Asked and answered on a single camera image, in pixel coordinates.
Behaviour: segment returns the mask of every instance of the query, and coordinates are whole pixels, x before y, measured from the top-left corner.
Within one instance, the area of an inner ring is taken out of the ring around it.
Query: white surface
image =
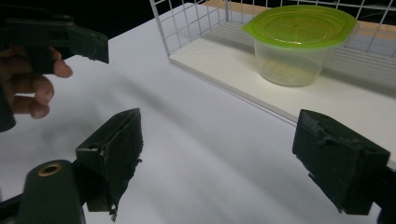
[[[338,214],[291,153],[293,125],[170,64],[154,21],[112,39],[110,64],[67,62],[75,74],[50,77],[48,117],[17,116],[0,133],[4,199],[21,193],[32,168],[73,161],[112,115],[140,107],[143,162],[116,223],[375,223],[377,207],[368,217]],[[112,223],[106,213],[85,215]]]
[[[391,159],[396,161],[396,85],[392,80],[384,77],[378,80],[387,81],[388,86],[384,87],[361,84],[358,79],[325,69],[309,86],[278,86],[259,74],[253,41],[234,22],[226,22],[170,58],[173,63],[290,120],[297,121],[302,108],[331,116],[389,150]],[[332,57],[331,63],[337,65],[339,61]],[[367,76],[365,66],[360,65]]]

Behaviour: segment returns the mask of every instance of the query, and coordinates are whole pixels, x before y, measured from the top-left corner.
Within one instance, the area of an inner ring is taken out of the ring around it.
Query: plastic container
[[[344,11],[319,6],[265,10],[242,29],[254,38],[259,72],[283,86],[315,81],[328,54],[347,41],[357,26]]]

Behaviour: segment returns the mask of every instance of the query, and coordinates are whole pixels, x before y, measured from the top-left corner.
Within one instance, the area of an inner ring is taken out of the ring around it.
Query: white shelf
[[[171,55],[170,60],[294,122],[302,108],[331,116],[391,151],[391,159],[396,161],[394,83],[384,78],[375,84],[367,83],[350,76],[357,69],[362,74],[367,73],[365,66],[372,66],[364,60],[370,62],[372,59],[362,59],[357,66],[342,65],[340,62],[346,59],[340,58],[343,52],[338,52],[329,60],[332,65],[340,64],[333,69],[338,72],[325,69],[309,86],[282,87],[265,80],[258,73],[253,41],[240,27],[239,23],[226,22]],[[384,71],[393,73],[392,66],[390,62],[390,69],[384,68]],[[349,75],[340,74],[340,70],[347,71]]]

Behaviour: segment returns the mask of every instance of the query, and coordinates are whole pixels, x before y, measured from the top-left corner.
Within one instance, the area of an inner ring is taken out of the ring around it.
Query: white wire rack
[[[371,3],[370,0],[149,1],[169,55],[226,21],[245,24],[267,8],[316,5],[344,10],[359,21],[359,35],[343,48],[392,60],[396,58],[396,2],[393,0],[375,1],[375,3]],[[167,7],[169,11],[160,15],[160,7]]]

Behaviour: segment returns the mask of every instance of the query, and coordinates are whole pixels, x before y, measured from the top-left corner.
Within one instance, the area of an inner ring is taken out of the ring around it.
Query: human hand
[[[54,59],[54,75],[71,77],[73,71],[62,60],[61,53],[54,48],[49,51]],[[14,114],[30,114],[34,119],[41,119],[50,112],[54,89],[46,77],[32,73],[24,47],[12,46],[0,51],[0,85]],[[21,95],[31,93],[34,96]]]

